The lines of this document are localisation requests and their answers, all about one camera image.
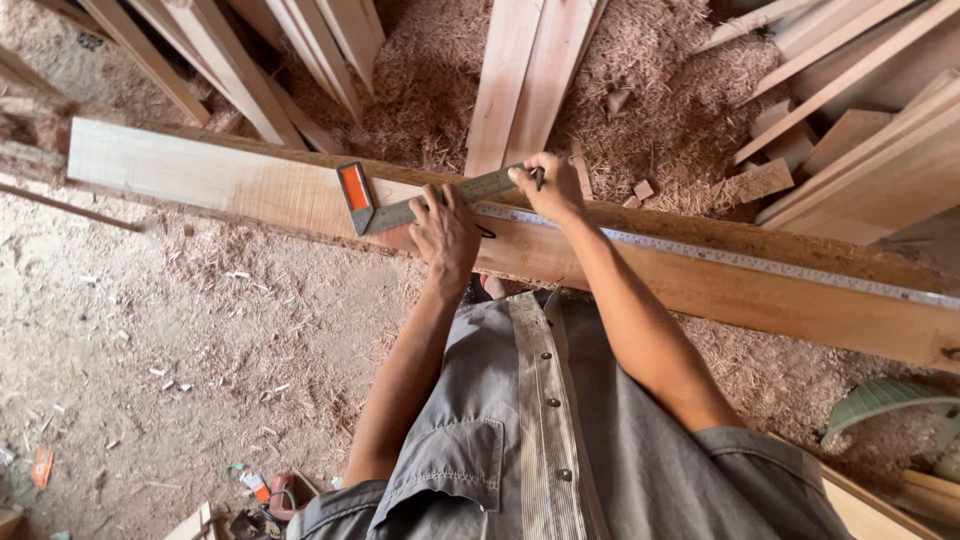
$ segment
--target gray shirt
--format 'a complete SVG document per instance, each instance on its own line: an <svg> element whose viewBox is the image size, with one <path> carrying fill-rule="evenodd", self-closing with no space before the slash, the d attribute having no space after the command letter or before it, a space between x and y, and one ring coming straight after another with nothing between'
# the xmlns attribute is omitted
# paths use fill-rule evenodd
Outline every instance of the gray shirt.
<svg viewBox="0 0 960 540"><path fill-rule="evenodd" d="M461 308L393 475L317 497L293 537L850 538L813 457L685 433L617 365L596 305L547 294Z"/></svg>

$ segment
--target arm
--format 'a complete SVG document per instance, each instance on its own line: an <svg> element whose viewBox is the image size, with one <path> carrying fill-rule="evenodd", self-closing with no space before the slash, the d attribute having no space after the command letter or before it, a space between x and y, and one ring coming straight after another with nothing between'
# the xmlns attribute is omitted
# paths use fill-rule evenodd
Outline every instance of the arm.
<svg viewBox="0 0 960 540"><path fill-rule="evenodd" d="M410 235L429 264L417 305L384 360L357 423L344 486L388 479L403 440L440 377L453 315L469 282L480 248L473 212L451 185L441 203L432 185L423 189L429 209L413 199L417 223Z"/></svg>
<svg viewBox="0 0 960 540"><path fill-rule="evenodd" d="M587 275L620 367L688 432L742 426L680 325L612 242L589 222L573 167L546 153L533 156L525 166L545 169L541 191L526 171L511 169L511 179L537 213L566 234Z"/></svg>

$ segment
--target shirt sleeve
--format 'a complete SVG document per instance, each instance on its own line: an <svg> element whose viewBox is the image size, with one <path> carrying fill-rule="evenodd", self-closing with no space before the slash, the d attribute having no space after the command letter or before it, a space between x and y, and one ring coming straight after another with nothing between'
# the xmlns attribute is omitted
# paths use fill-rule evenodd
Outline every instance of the shirt sleeve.
<svg viewBox="0 0 960 540"><path fill-rule="evenodd" d="M367 528L386 489L387 480L366 480L322 493L294 516L290 526L298 528L299 533L291 535L287 528L287 537L298 540L366 538Z"/></svg>
<svg viewBox="0 0 960 540"><path fill-rule="evenodd" d="M851 538L812 455L743 428L707 428L693 439L781 538Z"/></svg>

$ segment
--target shirt pocket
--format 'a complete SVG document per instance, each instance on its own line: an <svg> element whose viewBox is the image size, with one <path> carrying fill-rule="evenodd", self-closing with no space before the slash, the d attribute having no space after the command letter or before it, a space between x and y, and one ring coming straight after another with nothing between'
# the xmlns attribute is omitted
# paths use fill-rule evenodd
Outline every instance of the shirt pocket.
<svg viewBox="0 0 960 540"><path fill-rule="evenodd" d="M498 511L502 467L501 422L479 418L436 427L404 445L370 529L383 523L394 506L425 490Z"/></svg>

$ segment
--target dirt floor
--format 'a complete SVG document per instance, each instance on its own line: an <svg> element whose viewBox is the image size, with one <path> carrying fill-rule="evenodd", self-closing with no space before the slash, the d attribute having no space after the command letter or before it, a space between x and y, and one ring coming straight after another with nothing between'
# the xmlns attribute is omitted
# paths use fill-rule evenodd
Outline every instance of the dirt floor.
<svg viewBox="0 0 960 540"><path fill-rule="evenodd" d="M388 41L377 95L363 94L362 128L292 57L282 82L352 154L459 173L490 5L379 2ZM570 135L584 141L600 198L618 202L649 180L657 195L646 208L710 214L706 187L735 172L728 156L769 103L732 105L776 54L745 37L690 59L691 43L708 32L705 16L695 0L610 0L548 145L568 155ZM0 0L0 25L0 45L71 97L184 121L123 51L83 48L73 27L28 0ZM608 119L615 88L632 95L627 114ZM194 89L208 92L203 82ZM30 537L69 529L79 538L159 538L204 501L225 512L251 506L229 475L236 462L265 477L298 467L331 488L366 390L417 298L419 262L29 188L147 225L127 233L0 198L0 445L17 454L0 466L0 504L27 508ZM865 423L828 449L818 441L836 401L864 380L957 393L960 377L678 318L751 427L886 493L896 491L900 468L928 468L939 456L924 410ZM57 452L45 489L29 478L39 445Z"/></svg>

